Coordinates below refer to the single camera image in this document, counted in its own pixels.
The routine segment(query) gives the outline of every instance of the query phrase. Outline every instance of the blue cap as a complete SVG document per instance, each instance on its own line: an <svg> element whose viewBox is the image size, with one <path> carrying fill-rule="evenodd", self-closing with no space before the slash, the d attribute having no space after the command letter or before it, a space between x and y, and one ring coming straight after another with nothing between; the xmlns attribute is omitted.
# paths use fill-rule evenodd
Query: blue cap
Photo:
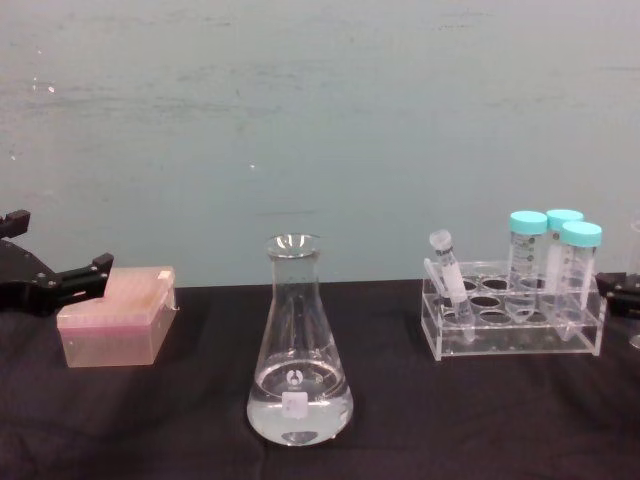
<svg viewBox="0 0 640 480"><path fill-rule="evenodd" d="M584 220L584 214L577 210L549 210L549 230L559 232L564 222L580 222Z"/></svg>
<svg viewBox="0 0 640 480"><path fill-rule="evenodd" d="M521 235L540 235L547 231L547 216L540 212L513 212L509 219L509 228Z"/></svg>
<svg viewBox="0 0 640 480"><path fill-rule="evenodd" d="M560 230L560 241L574 247L599 247L602 228L595 223L565 222Z"/></svg>

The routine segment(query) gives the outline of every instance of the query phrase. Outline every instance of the black table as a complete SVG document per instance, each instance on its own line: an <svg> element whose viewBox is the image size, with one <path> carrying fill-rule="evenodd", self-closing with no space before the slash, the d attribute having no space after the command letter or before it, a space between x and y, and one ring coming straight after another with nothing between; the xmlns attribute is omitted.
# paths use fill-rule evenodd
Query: black table
<svg viewBox="0 0 640 480"><path fill-rule="evenodd" d="M325 284L355 400L331 442L285 448L246 400L270 287L188 288L152 367L68 369L55 320L0 318L0 479L640 478L640 352L450 358L416 281Z"/></svg>

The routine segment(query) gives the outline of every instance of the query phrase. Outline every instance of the light blue wall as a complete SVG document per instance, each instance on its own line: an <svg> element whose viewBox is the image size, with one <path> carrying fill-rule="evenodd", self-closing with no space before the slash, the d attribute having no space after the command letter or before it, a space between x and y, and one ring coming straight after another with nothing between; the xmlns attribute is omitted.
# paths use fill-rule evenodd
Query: light blue wall
<svg viewBox="0 0 640 480"><path fill-rule="evenodd" d="M583 209L625 268L637 0L3 0L0 211L57 269L111 251L182 285L421 275L427 234L504 258L514 209Z"/></svg>

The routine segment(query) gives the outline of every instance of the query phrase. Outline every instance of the test tube rack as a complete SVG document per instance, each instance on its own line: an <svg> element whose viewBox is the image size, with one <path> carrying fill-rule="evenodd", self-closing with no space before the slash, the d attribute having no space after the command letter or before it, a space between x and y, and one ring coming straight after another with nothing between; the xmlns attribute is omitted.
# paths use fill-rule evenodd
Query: test tube rack
<svg viewBox="0 0 640 480"><path fill-rule="evenodd" d="M443 357L535 353L600 354L606 301L598 293L595 277L585 309L575 305L569 317L556 315L553 297L545 293L544 278L513 291L507 282L507 262L459 263L475 314L474 325L457 324L444 287L440 265L426 259L422 287L422 329L437 361ZM509 296L533 295L536 309L516 323L505 310ZM474 334L465 331L473 328ZM563 340L561 332L571 330Z"/></svg>

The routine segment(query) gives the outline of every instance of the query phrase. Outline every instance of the erlenmeyer flask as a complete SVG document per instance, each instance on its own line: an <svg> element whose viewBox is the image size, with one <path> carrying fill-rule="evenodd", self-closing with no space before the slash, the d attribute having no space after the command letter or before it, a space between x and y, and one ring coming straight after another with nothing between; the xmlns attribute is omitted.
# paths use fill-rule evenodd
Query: erlenmeyer flask
<svg viewBox="0 0 640 480"><path fill-rule="evenodd" d="M317 238L272 238L273 299L262 338L247 415L275 443L313 445L349 422L353 398L322 307Z"/></svg>

